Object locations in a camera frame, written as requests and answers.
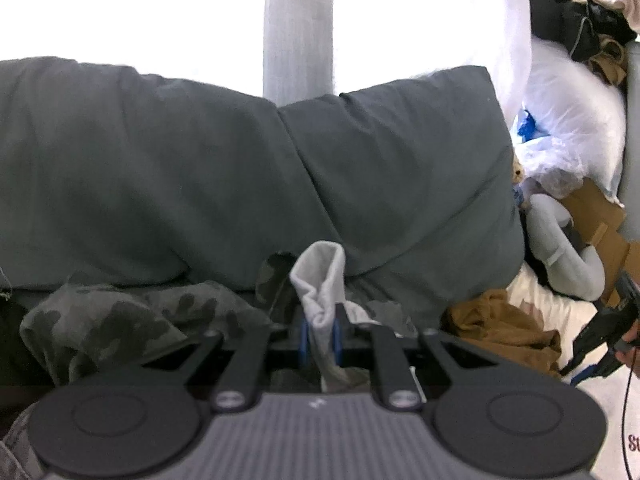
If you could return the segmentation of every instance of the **cardboard box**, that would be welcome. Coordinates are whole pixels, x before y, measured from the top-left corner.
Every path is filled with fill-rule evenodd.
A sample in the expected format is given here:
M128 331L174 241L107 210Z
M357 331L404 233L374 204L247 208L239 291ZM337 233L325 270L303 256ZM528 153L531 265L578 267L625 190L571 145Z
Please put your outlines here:
M625 210L612 204L589 179L584 185L560 201L574 218L574 225L588 244L598 251L605 271L605 288L600 299L616 305L620 298L614 289L621 269L640 283L640 242L628 242L618 233Z

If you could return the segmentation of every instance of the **gray cushion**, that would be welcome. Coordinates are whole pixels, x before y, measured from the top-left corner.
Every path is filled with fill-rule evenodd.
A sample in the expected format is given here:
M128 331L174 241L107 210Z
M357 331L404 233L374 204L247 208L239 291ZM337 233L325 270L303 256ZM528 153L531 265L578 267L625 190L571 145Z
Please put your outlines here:
M604 290L605 275L595 247L576 251L562 228L571 224L567 209L545 194L530 198L527 235L533 256L546 268L550 287L556 292L595 301Z
M252 290L270 254L329 240L352 286L433 322L522 265L511 157L480 67L276 108L128 67L0 62L0 266L21 288L83 272Z

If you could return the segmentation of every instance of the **screw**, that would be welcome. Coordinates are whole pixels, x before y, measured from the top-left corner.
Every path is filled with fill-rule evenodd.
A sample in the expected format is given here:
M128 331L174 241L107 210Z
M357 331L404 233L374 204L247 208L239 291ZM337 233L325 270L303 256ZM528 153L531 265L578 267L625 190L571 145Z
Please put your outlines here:
M224 410L239 408L244 404L244 395L235 390L227 390L216 395L216 404Z
M420 403L420 396L409 390L396 390L389 395L389 404L394 408L406 410L417 406L418 403Z

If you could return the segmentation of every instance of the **white sheet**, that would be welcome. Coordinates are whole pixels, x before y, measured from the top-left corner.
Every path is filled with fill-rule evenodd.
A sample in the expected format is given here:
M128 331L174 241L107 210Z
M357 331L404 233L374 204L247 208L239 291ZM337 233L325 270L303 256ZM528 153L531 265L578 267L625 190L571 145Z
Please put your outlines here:
M623 366L606 379L587 379L578 386L599 403L607 416L607 437L591 471L600 480L627 478L622 455L622 409L628 378L629 368ZM632 376L626 407L624 446L633 478L640 478L639 408L640 380Z
M507 287L507 293L512 305L520 306L523 301L533 303L542 313L544 330L558 330L562 340L562 355L558 365L560 368L564 367L574 355L572 345L575 337L596 313L593 303L556 296L538 283L538 277L527 264L523 264L518 275ZM569 382L587 366L596 364L606 351L606 345L592 351L564 380Z

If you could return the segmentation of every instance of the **black cable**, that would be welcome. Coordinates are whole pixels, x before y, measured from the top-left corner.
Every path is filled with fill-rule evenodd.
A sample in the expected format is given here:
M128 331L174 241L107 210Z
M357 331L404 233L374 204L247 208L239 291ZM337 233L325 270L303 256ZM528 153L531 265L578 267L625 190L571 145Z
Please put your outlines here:
M631 387L631 378L634 376L634 368L636 367L636 356L638 350L634 349L634 358L631 361L631 370L629 371L629 380L626 382L625 403L622 405L622 457L625 460L626 476L628 480L634 480L629 469L629 462L626 458L626 439L625 439L625 418L626 418L626 402L629 400L629 388Z

